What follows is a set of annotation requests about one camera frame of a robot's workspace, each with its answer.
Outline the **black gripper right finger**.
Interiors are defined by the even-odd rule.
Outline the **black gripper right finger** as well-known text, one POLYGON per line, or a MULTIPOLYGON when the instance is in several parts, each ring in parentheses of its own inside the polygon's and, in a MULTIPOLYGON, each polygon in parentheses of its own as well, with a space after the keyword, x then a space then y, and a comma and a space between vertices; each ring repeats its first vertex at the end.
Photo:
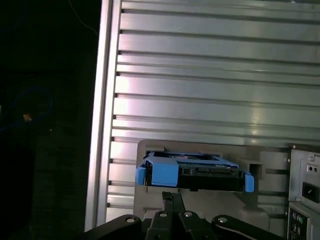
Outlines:
POLYGON ((188 240, 283 240, 284 238, 229 215, 218 215, 208 222, 186 210, 179 193, 172 194, 173 212, 188 240))

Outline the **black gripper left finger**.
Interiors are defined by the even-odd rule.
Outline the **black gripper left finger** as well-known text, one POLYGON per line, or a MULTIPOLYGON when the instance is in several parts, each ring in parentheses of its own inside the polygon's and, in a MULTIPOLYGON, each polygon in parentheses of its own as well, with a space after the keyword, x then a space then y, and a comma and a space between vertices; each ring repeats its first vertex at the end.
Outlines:
POLYGON ((174 220, 174 194, 162 193, 162 210, 152 218, 125 214, 83 233, 85 240, 170 240, 174 220))

